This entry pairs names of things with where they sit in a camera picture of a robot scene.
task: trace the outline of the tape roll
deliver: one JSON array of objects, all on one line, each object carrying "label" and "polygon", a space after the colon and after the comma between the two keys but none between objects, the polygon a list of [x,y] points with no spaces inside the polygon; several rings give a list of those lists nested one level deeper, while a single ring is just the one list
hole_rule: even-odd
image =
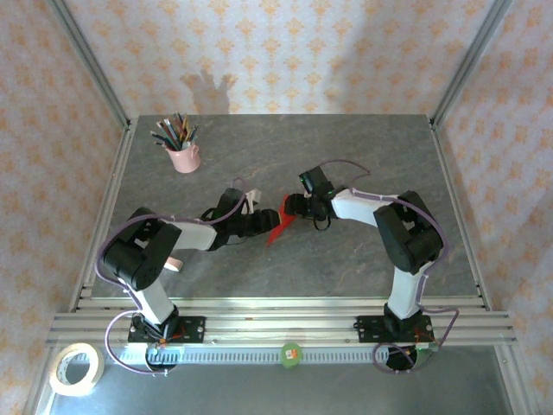
[{"label": "tape roll", "polygon": [[[77,383],[67,380],[67,367],[69,361],[77,354],[84,353],[90,366],[85,377]],[[88,343],[74,343],[67,346],[55,356],[50,368],[50,386],[54,392],[64,396],[87,395],[98,383],[104,372],[104,355],[94,346]]]}]

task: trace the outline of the red object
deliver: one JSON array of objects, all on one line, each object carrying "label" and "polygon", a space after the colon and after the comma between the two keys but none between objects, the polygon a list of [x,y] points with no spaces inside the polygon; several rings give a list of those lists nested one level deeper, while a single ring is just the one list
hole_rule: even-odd
[{"label": "red object", "polygon": [[267,241],[267,246],[273,243],[273,241],[278,238],[283,232],[286,227],[294,221],[296,218],[295,215],[289,215],[284,212],[284,204],[286,203],[286,198],[288,195],[284,196],[283,203],[280,205],[280,208],[278,209],[278,213],[280,214],[280,225],[275,227],[272,231],[270,231],[269,240]]}]

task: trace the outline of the gray marble tabletop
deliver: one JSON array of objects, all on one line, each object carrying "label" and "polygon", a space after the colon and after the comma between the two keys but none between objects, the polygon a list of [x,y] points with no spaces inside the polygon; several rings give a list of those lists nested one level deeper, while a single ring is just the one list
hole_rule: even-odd
[{"label": "gray marble tabletop", "polygon": [[[177,173],[168,154],[149,135],[161,116],[143,116],[125,166],[111,228],[137,208],[159,214],[198,217],[215,207],[234,177],[262,192],[259,208],[278,209],[284,195],[302,192],[298,175],[317,164],[345,158],[369,168],[359,190],[400,194],[415,190],[443,226],[452,252],[427,283],[426,295],[475,295],[474,279],[461,240],[435,146],[423,115],[206,115],[197,144],[201,166]],[[324,167],[336,185],[359,171],[347,164]],[[296,220],[271,246],[268,234],[216,252],[180,251],[181,273],[164,271],[170,297],[385,297],[393,267],[378,230],[351,220],[334,220],[317,232]],[[94,297],[124,294],[96,280]]]}]

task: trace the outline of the patterned wallpaper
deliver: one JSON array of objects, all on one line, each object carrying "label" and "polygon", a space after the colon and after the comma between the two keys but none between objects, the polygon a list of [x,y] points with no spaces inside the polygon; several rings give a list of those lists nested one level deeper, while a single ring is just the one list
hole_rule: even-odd
[{"label": "patterned wallpaper", "polygon": [[66,310],[120,128],[47,3],[0,7],[0,412]]},{"label": "patterned wallpaper", "polygon": [[513,2],[449,114],[447,153],[498,309],[510,310],[553,413],[553,13]]},{"label": "patterned wallpaper", "polygon": [[68,0],[131,117],[431,113],[492,0]]}]

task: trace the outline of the pink cup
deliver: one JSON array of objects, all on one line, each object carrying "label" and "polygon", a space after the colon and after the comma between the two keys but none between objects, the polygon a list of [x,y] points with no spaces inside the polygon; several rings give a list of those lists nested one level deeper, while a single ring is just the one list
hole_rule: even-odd
[{"label": "pink cup", "polygon": [[198,147],[196,144],[190,145],[184,150],[173,151],[168,149],[165,150],[169,153],[171,161],[175,166],[175,170],[179,173],[192,173],[194,170],[200,167],[200,155],[198,154]]}]

